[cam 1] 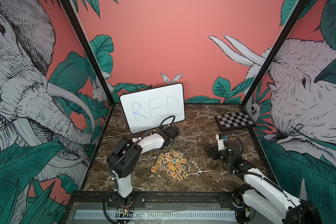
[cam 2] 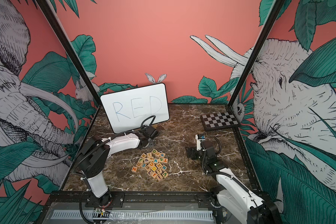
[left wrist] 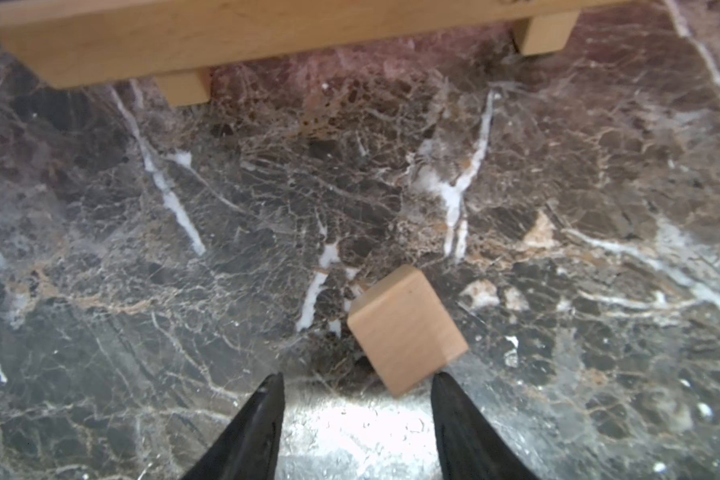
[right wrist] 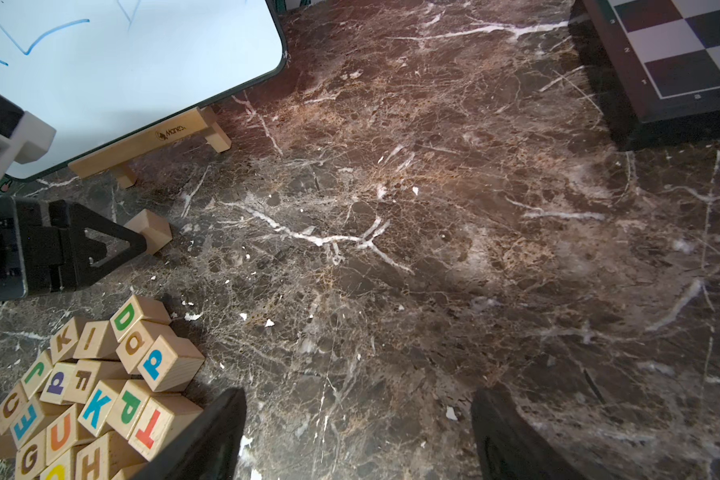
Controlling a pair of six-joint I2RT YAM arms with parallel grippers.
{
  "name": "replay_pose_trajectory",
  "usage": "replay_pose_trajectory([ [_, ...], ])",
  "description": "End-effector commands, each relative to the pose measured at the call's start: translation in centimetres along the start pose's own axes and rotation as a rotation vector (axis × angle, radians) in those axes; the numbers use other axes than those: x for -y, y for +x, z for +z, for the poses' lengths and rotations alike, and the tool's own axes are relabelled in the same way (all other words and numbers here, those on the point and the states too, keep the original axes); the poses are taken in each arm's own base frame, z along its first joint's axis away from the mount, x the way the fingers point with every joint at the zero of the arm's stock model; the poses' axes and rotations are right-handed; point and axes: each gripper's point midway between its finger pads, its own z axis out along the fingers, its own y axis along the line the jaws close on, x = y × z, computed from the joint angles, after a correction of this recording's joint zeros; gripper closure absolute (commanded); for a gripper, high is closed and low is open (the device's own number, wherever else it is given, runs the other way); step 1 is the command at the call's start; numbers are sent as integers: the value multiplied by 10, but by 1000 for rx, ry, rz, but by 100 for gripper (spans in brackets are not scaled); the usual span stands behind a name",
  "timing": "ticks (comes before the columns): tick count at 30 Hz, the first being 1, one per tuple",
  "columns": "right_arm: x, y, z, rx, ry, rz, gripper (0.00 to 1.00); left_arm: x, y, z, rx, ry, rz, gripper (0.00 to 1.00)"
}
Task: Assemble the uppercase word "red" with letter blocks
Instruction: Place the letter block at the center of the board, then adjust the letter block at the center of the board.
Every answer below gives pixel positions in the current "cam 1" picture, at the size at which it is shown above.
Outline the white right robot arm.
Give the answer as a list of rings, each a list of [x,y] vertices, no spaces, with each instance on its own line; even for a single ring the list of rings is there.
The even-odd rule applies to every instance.
[[[274,224],[320,224],[320,214],[310,202],[292,196],[243,159],[243,143],[218,139],[217,147],[205,147],[208,158],[220,160],[229,174],[239,177],[244,184],[236,187],[229,206],[235,210],[239,224],[247,224],[254,210]]]

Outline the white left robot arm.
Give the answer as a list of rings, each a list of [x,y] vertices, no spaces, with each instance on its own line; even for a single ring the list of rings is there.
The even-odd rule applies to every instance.
[[[165,149],[179,136],[174,126],[158,131],[147,131],[139,138],[122,137],[107,158],[108,173],[115,182],[115,190],[121,198],[127,198],[133,192],[131,173],[141,154],[155,149]]]

